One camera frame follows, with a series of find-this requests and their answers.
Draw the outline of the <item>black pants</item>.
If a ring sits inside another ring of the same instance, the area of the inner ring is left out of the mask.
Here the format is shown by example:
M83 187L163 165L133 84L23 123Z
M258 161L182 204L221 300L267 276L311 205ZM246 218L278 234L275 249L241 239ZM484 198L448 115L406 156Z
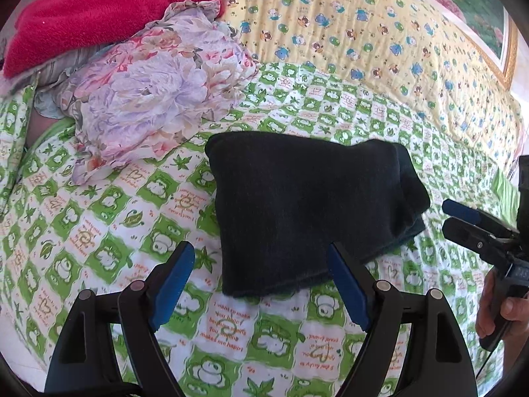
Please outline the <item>black pants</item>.
M361 263L420 234L430 206L407 149L287 134L214 134L223 292L264 297L325 282L334 242Z

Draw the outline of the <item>plain green sheet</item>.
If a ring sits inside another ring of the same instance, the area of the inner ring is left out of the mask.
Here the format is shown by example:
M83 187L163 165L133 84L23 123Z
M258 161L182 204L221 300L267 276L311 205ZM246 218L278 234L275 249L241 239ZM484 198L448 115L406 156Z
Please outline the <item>plain green sheet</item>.
M515 227L520 195L518 189L500 170L492 181L492 192L499 199L500 218Z

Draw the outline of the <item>framed landscape painting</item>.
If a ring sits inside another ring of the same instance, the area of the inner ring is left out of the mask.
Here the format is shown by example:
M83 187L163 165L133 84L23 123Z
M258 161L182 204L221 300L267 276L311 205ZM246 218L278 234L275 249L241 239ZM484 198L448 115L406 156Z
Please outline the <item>framed landscape painting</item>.
M518 28L500 0L435 0L456 17L460 29L485 54L499 82L510 89L515 74Z

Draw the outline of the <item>yellow cartoon print quilt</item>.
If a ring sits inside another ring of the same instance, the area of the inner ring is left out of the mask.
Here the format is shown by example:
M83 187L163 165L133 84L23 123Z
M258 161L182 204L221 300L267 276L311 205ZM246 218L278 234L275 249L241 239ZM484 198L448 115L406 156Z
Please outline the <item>yellow cartoon print quilt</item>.
M503 169L523 143L518 102L490 58L427 0L224 0L266 63L307 65L415 110Z

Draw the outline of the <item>floral pink purple cloth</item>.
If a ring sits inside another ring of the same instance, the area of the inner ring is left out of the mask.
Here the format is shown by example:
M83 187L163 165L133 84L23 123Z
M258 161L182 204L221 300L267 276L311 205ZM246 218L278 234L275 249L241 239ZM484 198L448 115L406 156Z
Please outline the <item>floral pink purple cloth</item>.
M220 8L220 0L173 3L45 92L45 103L75 123L74 184L160 160L242 102L259 64L218 20Z

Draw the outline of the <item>red fleece blanket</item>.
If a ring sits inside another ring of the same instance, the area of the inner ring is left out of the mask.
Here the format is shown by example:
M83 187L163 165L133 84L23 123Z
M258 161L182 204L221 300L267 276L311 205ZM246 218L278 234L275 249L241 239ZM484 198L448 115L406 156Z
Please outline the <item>red fleece blanket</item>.
M15 22L4 76L13 78L69 51L128 39L185 0L35 0ZM196 3L214 0L191 0Z

